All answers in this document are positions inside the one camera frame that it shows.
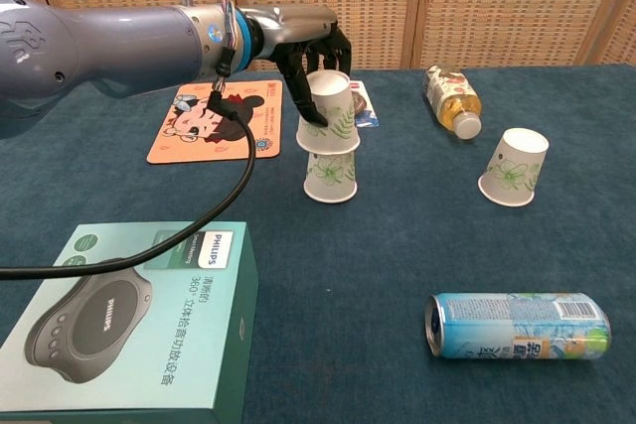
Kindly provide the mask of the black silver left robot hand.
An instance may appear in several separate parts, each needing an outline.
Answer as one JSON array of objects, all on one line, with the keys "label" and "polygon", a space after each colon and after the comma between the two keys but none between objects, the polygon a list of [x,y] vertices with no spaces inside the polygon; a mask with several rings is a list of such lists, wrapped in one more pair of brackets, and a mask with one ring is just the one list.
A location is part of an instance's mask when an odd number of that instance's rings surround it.
[{"label": "black silver left robot hand", "polygon": [[307,75],[322,65],[326,70],[351,72],[352,45],[330,8],[309,4],[257,5],[242,10],[251,28],[251,57],[268,60],[282,74],[300,116],[326,127],[317,109]]}]

